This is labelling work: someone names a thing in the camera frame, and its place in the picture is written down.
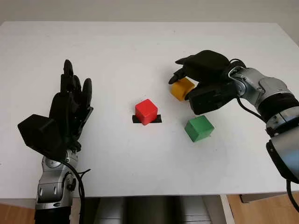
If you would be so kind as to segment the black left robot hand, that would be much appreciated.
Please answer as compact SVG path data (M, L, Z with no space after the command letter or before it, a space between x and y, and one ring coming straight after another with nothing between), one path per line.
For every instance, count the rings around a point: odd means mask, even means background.
M81 150L78 140L93 111L91 99L91 79L85 79L81 85L79 78L74 75L72 63L66 59L60 79L60 92L52 100L49 117L57 122L63 143L72 151Z

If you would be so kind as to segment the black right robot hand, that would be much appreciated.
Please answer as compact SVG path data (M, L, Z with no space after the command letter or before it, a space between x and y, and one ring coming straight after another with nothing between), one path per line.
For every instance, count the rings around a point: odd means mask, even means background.
M230 62L224 55L203 50L178 59L175 63L182 65L182 68L174 72L169 84L185 77L198 82L185 96L196 115L217 110L236 98L235 84L226 73Z

